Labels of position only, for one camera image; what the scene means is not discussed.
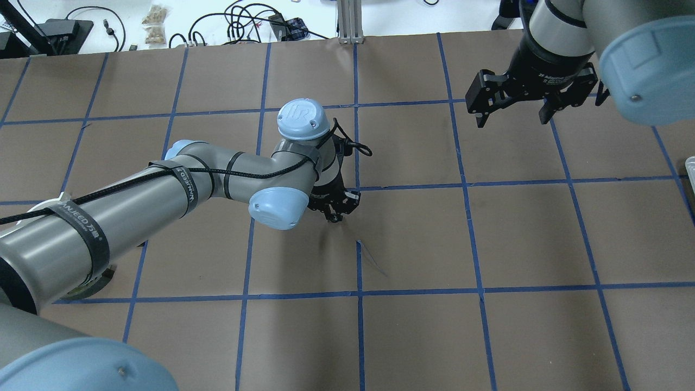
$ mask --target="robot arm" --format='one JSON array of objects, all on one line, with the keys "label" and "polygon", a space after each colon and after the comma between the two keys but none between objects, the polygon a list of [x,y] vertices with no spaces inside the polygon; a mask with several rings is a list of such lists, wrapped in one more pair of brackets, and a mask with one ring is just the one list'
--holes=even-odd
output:
[{"label": "robot arm", "polygon": [[0,303],[37,313],[211,197],[246,202],[254,219],[279,230],[293,228],[307,206],[340,221],[360,199],[343,185],[343,155],[371,151],[335,135],[337,122],[332,128],[310,99],[283,106],[278,125],[284,138],[270,158],[182,140],[117,184],[39,205],[37,214],[51,215],[0,233]]},{"label": "robot arm", "polygon": [[627,119],[665,125],[695,117],[695,0],[539,0],[532,14],[525,0],[516,3],[512,16],[525,31],[509,69],[479,71],[466,93],[478,127],[520,101],[544,99],[544,124],[582,105],[598,83],[594,52]]}]

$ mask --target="round blue cap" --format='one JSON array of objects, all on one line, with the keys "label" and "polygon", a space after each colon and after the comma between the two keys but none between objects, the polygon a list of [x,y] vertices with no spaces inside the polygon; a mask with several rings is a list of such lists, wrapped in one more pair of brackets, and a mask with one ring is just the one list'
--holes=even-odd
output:
[{"label": "round blue cap", "polygon": [[0,390],[177,391],[169,371],[132,346],[82,337],[36,349],[0,369]]},{"label": "round blue cap", "polygon": [[277,114],[277,128],[288,140],[313,140],[328,133],[331,125],[317,101],[299,98],[285,103]]},{"label": "round blue cap", "polygon": [[205,143],[205,141],[193,141],[193,140],[179,140],[176,143],[172,145],[171,148],[167,151],[167,154],[164,155],[164,160],[169,160],[172,157],[175,157],[176,155],[179,154],[179,152],[184,149],[185,147],[188,147],[189,145],[193,143]]},{"label": "round blue cap", "polygon": [[667,125],[695,117],[695,15],[642,24],[600,58],[601,78],[623,117]]},{"label": "round blue cap", "polygon": [[249,214],[256,221],[276,230],[291,230],[300,222],[309,196],[291,187],[269,187],[257,191],[249,200]]}]

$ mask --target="black metal bar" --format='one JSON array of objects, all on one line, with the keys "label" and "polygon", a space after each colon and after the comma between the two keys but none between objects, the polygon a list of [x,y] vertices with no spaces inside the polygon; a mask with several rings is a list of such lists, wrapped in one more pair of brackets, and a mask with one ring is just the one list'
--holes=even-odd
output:
[{"label": "black metal bar", "polygon": [[56,55],[56,50],[51,46],[46,37],[41,35],[34,26],[24,19],[22,14],[10,4],[10,0],[0,0],[0,14],[2,14],[5,20],[10,22],[17,29],[17,32],[22,34],[22,36],[24,36],[40,53],[48,56]]}]

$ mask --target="plug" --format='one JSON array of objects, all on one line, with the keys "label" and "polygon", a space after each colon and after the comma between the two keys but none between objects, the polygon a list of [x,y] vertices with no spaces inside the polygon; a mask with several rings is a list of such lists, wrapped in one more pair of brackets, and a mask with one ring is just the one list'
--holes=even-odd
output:
[{"label": "plug", "polygon": [[104,28],[106,28],[106,34],[108,35],[114,35],[116,32],[108,26],[108,20],[104,19]]}]

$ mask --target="metal post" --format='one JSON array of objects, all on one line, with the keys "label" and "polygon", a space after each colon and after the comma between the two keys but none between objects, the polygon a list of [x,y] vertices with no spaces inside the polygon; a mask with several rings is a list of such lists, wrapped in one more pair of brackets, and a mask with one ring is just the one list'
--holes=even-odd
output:
[{"label": "metal post", "polygon": [[55,56],[56,50],[51,46],[46,37],[41,35],[34,26],[24,19],[22,14],[10,4],[10,0],[0,0],[0,14],[10,22],[19,33],[41,54]]},{"label": "metal post", "polygon": [[364,42],[362,0],[338,0],[338,33],[341,44]]}]

